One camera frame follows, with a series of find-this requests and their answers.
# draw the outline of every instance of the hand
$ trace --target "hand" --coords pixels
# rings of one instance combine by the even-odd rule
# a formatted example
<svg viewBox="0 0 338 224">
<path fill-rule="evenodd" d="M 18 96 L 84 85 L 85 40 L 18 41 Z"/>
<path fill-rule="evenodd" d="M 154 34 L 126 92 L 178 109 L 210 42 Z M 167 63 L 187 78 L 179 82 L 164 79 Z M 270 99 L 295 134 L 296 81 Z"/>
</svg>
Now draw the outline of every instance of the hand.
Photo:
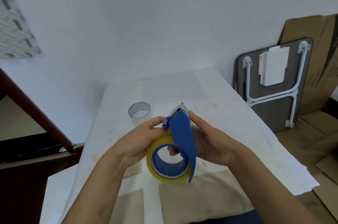
<svg viewBox="0 0 338 224">
<path fill-rule="evenodd" d="M 113 154 L 120 154 L 125 167 L 130 167 L 146 156 L 151 142 L 161 136 L 170 134 L 169 129 L 154 128 L 163 123 L 164 116 L 146 121 L 120 138 L 111 148 Z"/>
<path fill-rule="evenodd" d="M 244 146 L 221 130 L 212 127 L 209 123 L 189 111 L 190 119 L 196 125 L 191 129 L 194 135 L 197 156 L 208 162 L 229 166 L 233 152 Z M 178 150 L 168 147 L 171 156 L 178 154 Z"/>
</svg>

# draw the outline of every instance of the person's right hand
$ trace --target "person's right hand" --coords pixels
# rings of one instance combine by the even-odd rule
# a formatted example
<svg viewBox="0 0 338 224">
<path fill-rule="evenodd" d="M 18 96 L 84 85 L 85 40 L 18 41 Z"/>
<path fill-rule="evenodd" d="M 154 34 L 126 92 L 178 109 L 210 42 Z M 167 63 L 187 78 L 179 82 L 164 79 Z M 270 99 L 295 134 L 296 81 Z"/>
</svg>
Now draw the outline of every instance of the person's right hand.
<svg viewBox="0 0 338 224">
<path fill-rule="evenodd" d="M 235 150 L 244 146 L 242 143 L 228 136 L 221 130 L 189 111 L 190 119 L 196 125 L 191 129 L 194 135 L 197 157 L 208 162 L 229 166 Z M 168 147 L 171 156 L 178 154 L 178 150 Z"/>
</svg>

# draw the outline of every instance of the blue clothing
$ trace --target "blue clothing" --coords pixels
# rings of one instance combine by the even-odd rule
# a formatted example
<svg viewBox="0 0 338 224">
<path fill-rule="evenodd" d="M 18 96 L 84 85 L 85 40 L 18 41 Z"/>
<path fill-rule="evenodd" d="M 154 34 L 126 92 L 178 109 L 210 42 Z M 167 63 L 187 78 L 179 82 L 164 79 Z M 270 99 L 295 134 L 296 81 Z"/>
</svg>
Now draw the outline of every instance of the blue clothing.
<svg viewBox="0 0 338 224">
<path fill-rule="evenodd" d="M 235 216 L 205 220 L 198 222 L 198 224 L 263 224 L 263 222 L 259 218 L 256 210 L 252 210 Z"/>
</svg>

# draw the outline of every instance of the forearm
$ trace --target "forearm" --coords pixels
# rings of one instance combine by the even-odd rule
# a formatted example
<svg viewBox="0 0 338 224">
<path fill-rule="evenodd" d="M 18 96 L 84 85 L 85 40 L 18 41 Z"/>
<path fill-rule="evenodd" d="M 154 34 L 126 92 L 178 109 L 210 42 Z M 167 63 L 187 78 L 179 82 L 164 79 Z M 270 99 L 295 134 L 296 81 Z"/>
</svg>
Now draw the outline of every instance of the forearm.
<svg viewBox="0 0 338 224">
<path fill-rule="evenodd" d="M 320 223 L 247 147 L 233 153 L 229 169 L 264 223 Z"/>
<path fill-rule="evenodd" d="M 62 224 L 109 222 L 125 172 L 113 150 L 110 148 L 97 162 Z"/>
</svg>

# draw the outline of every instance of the wooden door frame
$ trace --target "wooden door frame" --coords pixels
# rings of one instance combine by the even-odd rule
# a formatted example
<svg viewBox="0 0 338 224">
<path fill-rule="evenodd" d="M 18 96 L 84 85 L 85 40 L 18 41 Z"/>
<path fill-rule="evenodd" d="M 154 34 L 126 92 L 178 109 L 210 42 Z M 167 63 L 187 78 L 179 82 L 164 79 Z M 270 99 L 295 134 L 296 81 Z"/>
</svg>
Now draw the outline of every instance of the wooden door frame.
<svg viewBox="0 0 338 224">
<path fill-rule="evenodd" d="M 46 132 L 55 138 L 68 152 L 75 153 L 74 145 L 47 116 L 23 93 L 23 91 L 0 68 L 0 89 L 35 120 Z"/>
</svg>

